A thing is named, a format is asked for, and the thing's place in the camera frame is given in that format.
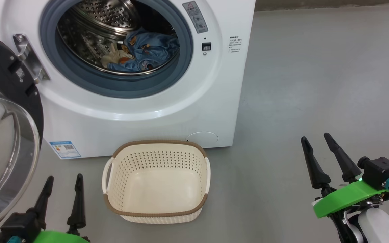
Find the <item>front-load washing machine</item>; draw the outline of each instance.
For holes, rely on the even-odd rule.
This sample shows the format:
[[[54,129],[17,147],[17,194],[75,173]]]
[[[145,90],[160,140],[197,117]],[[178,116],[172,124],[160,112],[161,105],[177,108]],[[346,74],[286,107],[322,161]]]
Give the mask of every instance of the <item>front-load washing machine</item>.
[[[231,146],[254,5],[0,0],[0,85],[19,87],[0,92],[40,97],[29,106],[62,159],[134,140]]]

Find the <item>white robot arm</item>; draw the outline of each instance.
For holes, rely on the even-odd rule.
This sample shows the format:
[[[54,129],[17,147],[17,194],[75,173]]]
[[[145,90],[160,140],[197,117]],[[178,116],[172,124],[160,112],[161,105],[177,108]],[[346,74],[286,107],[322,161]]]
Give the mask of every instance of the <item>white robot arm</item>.
[[[368,243],[389,243],[389,215],[382,209],[369,208],[358,216],[358,224]]]

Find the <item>clothes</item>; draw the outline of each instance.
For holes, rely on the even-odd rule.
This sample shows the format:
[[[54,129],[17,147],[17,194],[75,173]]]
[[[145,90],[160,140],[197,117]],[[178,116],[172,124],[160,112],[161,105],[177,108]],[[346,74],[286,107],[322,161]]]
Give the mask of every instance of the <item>clothes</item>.
[[[109,63],[109,69],[125,72],[150,70],[163,65],[179,49],[177,37],[148,32],[144,28],[130,32],[124,43],[134,59],[119,64]]]
[[[103,67],[107,68],[109,63],[120,63],[120,62],[127,62],[128,60],[134,59],[134,57],[124,50],[118,50],[117,43],[112,43],[110,45],[110,52],[107,55],[104,55],[100,62],[102,63]]]

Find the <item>wall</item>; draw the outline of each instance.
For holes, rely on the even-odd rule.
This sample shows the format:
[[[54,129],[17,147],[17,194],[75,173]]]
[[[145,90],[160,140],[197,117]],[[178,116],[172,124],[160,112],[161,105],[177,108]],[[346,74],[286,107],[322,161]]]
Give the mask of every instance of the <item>wall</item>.
[[[389,0],[256,0],[255,11],[372,6],[385,3],[389,3]]]

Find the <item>door glass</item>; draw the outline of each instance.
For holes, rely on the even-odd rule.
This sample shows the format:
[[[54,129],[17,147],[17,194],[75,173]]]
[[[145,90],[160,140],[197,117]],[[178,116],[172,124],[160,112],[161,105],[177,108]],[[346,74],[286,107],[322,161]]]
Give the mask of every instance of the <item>door glass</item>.
[[[0,219],[25,191],[39,147],[39,134],[32,117],[0,93]]]

